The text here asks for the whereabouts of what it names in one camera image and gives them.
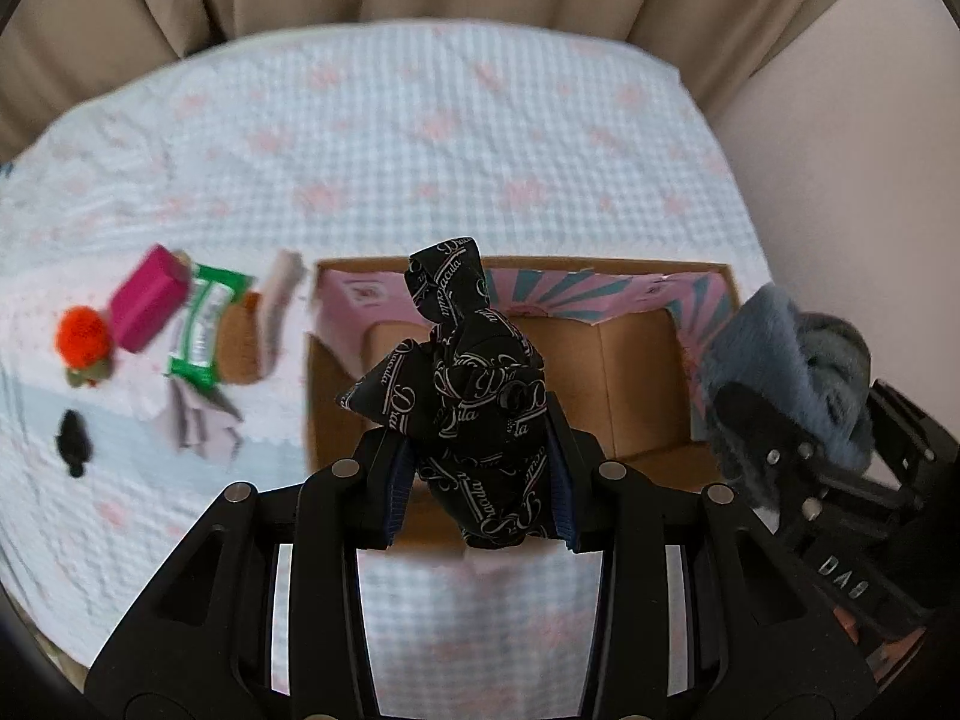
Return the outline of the dark grey fuzzy sock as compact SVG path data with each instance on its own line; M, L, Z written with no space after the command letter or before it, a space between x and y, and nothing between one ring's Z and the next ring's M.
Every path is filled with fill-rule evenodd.
M861 475L871 463L871 351L850 322L800 310L776 284L762 286L711 340L700 364L706 440L719 468L750 507L778 507L770 450L752 452L745 433L766 433L782 416L825 449L828 461Z

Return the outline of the black patterned fabric bow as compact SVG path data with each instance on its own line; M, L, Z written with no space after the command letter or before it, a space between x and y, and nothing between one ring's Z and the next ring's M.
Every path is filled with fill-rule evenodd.
M551 538L542 356L491 304L473 239L415 252L404 280L430 338L399 343L338 403L405 437L416 476L472 548Z

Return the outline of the green wet wipes pack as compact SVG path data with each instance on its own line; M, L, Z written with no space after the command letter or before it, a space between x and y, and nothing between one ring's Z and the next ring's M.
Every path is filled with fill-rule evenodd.
M221 319L230 305L244 298L252 278L201 263L190 265L190 278L185 310L167 355L167 372L210 392L220 382L215 346Z

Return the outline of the magenta pouch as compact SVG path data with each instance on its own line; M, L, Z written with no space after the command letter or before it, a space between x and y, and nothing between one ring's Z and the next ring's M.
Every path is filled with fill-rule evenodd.
M190 288L190 268L162 245L148 250L107 305L114 343L140 353L184 304Z

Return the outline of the brown plush toy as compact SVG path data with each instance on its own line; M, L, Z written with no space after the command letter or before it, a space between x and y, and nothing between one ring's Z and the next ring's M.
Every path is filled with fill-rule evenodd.
M259 301L259 293L247 291L221 314L215 344L215 364L221 382L251 385L260 379Z

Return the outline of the pink patterned cardboard box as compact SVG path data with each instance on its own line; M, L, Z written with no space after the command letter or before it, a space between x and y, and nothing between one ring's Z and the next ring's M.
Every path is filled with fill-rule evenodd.
M452 239L325 262L316 294L309 463L386 431L398 502L430 507L420 546L555 535L565 429L667 488L719 478L693 427L701 355L737 309L724 266L485 259Z

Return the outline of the orange plush strawberry toy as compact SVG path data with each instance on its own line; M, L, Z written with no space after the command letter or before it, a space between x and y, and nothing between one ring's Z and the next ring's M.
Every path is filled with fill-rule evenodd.
M112 337L106 319L89 305L65 310L55 330L55 351L71 388L96 387L112 376Z

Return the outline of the grey cloth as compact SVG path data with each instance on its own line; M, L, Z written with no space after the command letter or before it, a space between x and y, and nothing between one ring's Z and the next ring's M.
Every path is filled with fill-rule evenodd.
M242 418L220 394L205 395L180 377L166 379L166 403L151 420L174 452L229 463L241 445Z

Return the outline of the light blue checkered bedspread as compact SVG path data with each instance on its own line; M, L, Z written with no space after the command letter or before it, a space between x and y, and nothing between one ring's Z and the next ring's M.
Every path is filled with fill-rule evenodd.
M155 245L263 278L469 236L488 255L713 262L768 280L747 206L679 74L619 43L491 23L275 32L75 107L2 171L2 582L89 665L229 483L306 476L298 289L275 374L233 398L229 463L174 452L151 420L166 340L71 388L60 314L99 307ZM55 445L75 410L93 447Z

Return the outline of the small black fabric item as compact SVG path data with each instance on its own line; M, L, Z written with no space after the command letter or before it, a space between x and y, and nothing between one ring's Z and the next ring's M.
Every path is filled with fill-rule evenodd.
M70 476L81 478L85 474L86 464L93 455L93 447L89 442L85 423L75 410L67 410L62 416L55 445L60 458L67 465Z

